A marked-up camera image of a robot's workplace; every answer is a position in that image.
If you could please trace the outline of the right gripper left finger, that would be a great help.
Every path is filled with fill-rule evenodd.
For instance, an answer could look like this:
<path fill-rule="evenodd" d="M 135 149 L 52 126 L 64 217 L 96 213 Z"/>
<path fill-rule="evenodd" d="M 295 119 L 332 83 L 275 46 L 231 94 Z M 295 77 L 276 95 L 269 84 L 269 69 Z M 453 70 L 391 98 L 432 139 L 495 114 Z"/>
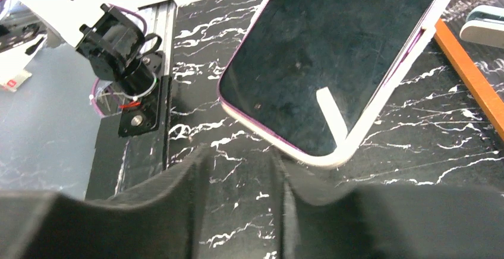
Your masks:
<path fill-rule="evenodd" d="M 207 148 L 107 200 L 1 192 L 2 258 L 196 258 Z"/>

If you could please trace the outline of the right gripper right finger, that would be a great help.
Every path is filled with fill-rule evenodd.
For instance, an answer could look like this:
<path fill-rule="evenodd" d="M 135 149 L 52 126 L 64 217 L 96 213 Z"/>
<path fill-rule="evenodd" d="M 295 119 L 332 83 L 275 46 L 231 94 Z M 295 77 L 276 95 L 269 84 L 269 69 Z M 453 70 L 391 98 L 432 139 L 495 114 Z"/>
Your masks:
<path fill-rule="evenodd" d="M 333 187 L 275 151 L 283 258 L 502 258 L 503 195 L 450 185 Z"/>

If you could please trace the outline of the phone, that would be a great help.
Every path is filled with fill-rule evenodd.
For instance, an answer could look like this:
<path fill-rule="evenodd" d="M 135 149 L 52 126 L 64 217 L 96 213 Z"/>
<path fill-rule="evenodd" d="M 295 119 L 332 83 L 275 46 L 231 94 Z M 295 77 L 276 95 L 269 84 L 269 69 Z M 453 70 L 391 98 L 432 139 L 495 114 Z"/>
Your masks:
<path fill-rule="evenodd" d="M 359 148 L 450 0 L 263 0 L 222 73 L 226 113 L 307 165 Z"/>

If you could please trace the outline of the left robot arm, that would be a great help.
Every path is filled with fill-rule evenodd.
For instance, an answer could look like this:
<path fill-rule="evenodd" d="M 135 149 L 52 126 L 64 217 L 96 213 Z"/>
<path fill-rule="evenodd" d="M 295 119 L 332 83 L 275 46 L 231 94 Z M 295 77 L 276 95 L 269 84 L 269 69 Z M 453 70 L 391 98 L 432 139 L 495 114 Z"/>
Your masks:
<path fill-rule="evenodd" d="M 132 0 L 148 6 L 153 0 Z M 119 86 L 127 104 L 118 134 L 156 131 L 163 108 L 162 37 L 130 19 L 114 0 L 1 0 L 1 51 L 21 47 L 22 61 L 38 50 L 38 35 L 51 31 L 86 58 L 95 76 Z"/>

